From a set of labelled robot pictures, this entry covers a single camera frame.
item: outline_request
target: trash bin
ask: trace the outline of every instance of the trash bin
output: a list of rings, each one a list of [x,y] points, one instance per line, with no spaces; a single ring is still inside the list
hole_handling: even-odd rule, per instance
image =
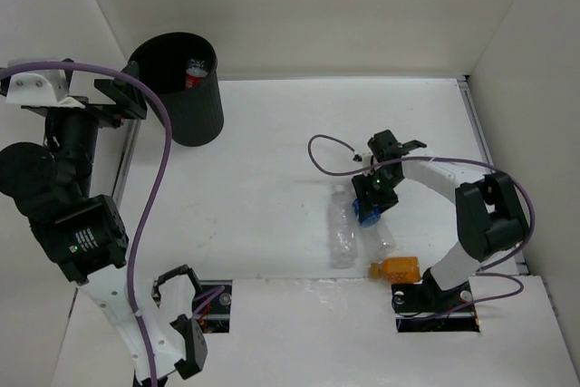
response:
[[[200,63],[207,75],[186,88],[186,70],[192,60]],[[208,40],[185,32],[159,35],[135,50],[130,61],[139,65],[140,80],[165,104],[175,142],[197,147],[218,136],[224,127],[224,112],[218,88],[218,58]],[[157,108],[151,108],[159,118]]]

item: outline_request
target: robotic arm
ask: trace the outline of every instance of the robotic arm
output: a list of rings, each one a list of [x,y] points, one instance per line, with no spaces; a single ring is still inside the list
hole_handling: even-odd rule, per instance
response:
[[[448,254],[425,271],[420,284],[392,286],[393,297],[398,293],[396,306],[400,312],[444,311],[441,308],[447,308],[450,299],[457,299],[483,262],[514,247],[527,235],[526,217],[507,174],[488,174],[456,163],[429,160],[431,154],[425,144],[416,140],[401,144],[391,131],[375,134],[369,148],[372,155],[356,158],[363,164],[408,154],[428,158],[406,160],[355,176],[361,225],[371,225],[398,203],[394,188],[405,178],[438,192],[455,205],[457,212],[458,242]]]
[[[138,77],[136,63],[125,73]],[[89,196],[92,164],[100,127],[143,120],[143,97],[124,82],[95,80],[115,101],[92,105],[69,95],[72,73],[19,73],[2,80],[6,101],[45,117],[45,144],[19,142],[0,151],[0,192],[14,199],[46,255],[101,308],[127,346],[135,366],[133,385],[150,385],[150,368],[140,329],[131,310],[125,256],[129,238],[111,197]],[[135,279],[135,294],[147,325],[159,385],[179,372],[183,379],[200,372],[207,347],[192,304],[201,285],[182,266],[156,283]]]

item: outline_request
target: screw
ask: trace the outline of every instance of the screw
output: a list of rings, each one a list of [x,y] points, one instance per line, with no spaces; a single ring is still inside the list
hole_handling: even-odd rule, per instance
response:
[[[396,305],[403,305],[405,304],[405,294],[398,290],[397,292],[395,292],[395,296],[394,296],[394,302]]]
[[[230,305],[232,304],[232,295],[230,294],[221,294],[219,296],[219,303],[222,305]]]
[[[462,290],[461,293],[459,294],[459,298],[461,298],[466,303],[470,303],[471,301],[473,301],[473,295],[469,290]]]

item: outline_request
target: white wall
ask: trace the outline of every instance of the white wall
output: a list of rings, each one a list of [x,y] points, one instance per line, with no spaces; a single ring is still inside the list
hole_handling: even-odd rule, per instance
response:
[[[547,280],[580,369],[580,0],[515,0],[470,79],[491,153],[529,188],[527,251]]]
[[[94,0],[0,0],[0,65],[21,56],[70,56],[77,61],[122,67],[124,58]],[[73,89],[91,92],[91,77]],[[40,142],[43,119],[0,97],[0,149]],[[119,146],[101,131],[94,191],[109,191]],[[14,202],[0,195],[0,385],[49,385],[73,299],[69,284],[34,240]]]
[[[512,0],[98,0],[126,55],[185,30],[221,77],[470,73]]]

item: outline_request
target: orange bottle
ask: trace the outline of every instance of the orange bottle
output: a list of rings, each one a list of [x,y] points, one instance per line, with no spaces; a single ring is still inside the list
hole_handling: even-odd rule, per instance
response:
[[[421,280],[417,257],[391,257],[371,264],[371,278],[384,278],[393,285],[407,285]]]

